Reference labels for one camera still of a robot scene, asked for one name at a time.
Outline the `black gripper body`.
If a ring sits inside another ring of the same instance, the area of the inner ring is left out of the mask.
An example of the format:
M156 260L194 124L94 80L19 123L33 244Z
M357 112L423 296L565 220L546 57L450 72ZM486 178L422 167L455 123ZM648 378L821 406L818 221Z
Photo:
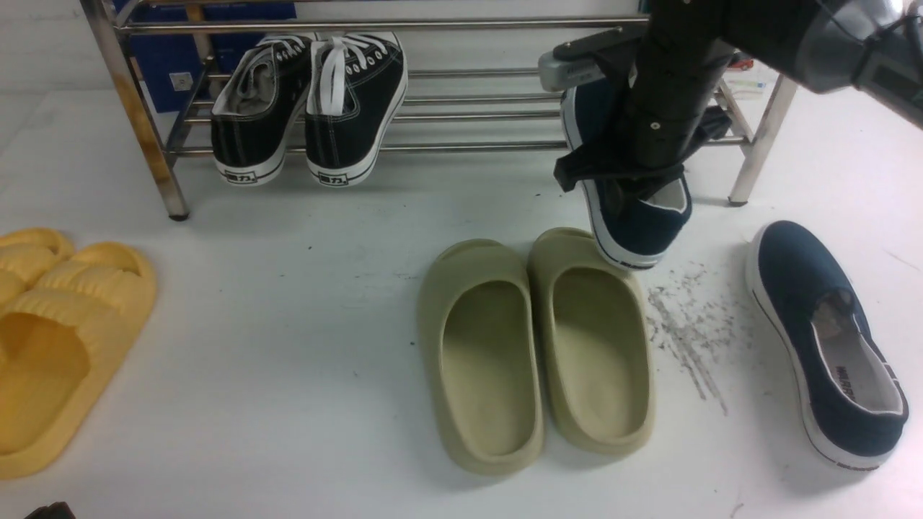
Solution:
M649 124L642 129L653 133L653 139L643 141L642 129L632 127L634 121L630 115L623 107L614 108L601 135L557 159L553 175L558 186L570 192L580 181L669 183L683 173L688 158L706 144L724 137L732 127L728 112L721 107L707 107L695 128L680 125L679 130L686 132L680 136L680 148L676 150Z

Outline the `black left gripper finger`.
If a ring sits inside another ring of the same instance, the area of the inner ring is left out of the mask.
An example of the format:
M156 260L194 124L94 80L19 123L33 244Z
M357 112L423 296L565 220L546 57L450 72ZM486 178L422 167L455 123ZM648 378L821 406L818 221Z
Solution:
M33 510L25 519L75 519L76 516L66 502L54 502Z

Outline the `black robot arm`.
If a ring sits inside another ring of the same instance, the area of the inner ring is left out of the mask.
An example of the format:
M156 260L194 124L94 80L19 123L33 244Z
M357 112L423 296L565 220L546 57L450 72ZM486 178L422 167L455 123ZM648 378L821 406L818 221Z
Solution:
M396 35L323 36L294 22L136 24L141 3L85 1L83 10L176 221L188 216L165 142L130 63L128 34L261 32L211 105L211 154L234 186L277 177L286 139L304 118L304 155L323 186L362 182L405 99ZM568 154L554 177L580 187L590 232L553 228L527 262L489 239L445 250L418 295L418 329L443 446L462 469L511 475L540 453L543 402L574 446L623 457L653 427L653 369L640 286L689 220L685 162L735 129L752 187L790 99L854 87L921 125L919 4L900 1L650 1L633 23L569 40L538 62L542 88L561 92ZM60 232L2 236L2 476L56 459L148 321L155 270L128 245L75 250Z

